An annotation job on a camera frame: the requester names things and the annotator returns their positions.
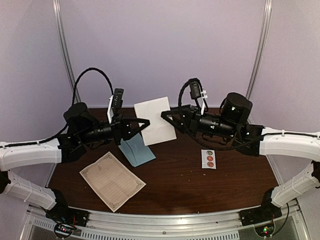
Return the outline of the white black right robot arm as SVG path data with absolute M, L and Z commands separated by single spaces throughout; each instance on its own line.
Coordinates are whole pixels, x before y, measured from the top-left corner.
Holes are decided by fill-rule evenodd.
M 283 185 L 264 194 L 256 210 L 259 220 L 268 220 L 292 199 L 320 186 L 320 134 L 276 130 L 247 122 L 253 104 L 231 92 L 222 101 L 219 114 L 183 105 L 163 111 L 161 117 L 183 134 L 195 139 L 198 133 L 224 139 L 222 151 L 236 150 L 247 156 L 280 155 L 310 159 L 307 167 Z

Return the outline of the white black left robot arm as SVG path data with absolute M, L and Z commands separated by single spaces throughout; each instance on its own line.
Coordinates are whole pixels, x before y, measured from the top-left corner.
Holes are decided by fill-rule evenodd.
M 99 121 L 84 102 L 72 105 L 64 114 L 67 132 L 51 138 L 0 144 L 0 192 L 40 206 L 49 218 L 67 222 L 72 218 L 62 192 L 23 179 L 11 169 L 37 164 L 66 164 L 78 161 L 92 144 L 130 140 L 150 125 L 148 119 L 116 114 L 111 121 Z

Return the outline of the beige ornate letter paper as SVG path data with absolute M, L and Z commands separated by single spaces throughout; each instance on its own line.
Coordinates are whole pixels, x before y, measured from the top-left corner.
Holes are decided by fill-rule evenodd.
M 141 131 L 145 146 L 177 139 L 175 128 L 161 117 L 162 112 L 169 110 L 167 96 L 134 104 L 136 117 L 150 122 L 150 125 Z

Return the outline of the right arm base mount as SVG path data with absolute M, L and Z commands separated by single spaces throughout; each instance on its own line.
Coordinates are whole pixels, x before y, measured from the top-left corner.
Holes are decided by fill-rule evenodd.
M 282 216 L 279 207 L 254 207 L 239 212 L 241 224 L 254 226 L 255 233 L 261 238 L 270 238 L 276 231 L 274 220 Z

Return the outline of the light blue envelope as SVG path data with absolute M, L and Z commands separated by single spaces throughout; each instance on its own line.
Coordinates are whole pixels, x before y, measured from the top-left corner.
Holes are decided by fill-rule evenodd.
M 129 140 L 122 139 L 118 147 L 132 167 L 138 167 L 156 159 L 151 149 L 145 146 L 139 133 Z

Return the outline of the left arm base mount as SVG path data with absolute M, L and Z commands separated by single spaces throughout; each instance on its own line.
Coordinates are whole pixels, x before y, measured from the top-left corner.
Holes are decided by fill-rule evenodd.
M 42 208 L 45 212 L 45 217 L 53 220 L 55 225 L 53 233 L 58 239 L 66 239 L 72 235 L 80 236 L 82 230 L 80 227 L 86 227 L 89 220 L 90 213 L 86 210 L 75 208 L 57 208 L 47 210 Z

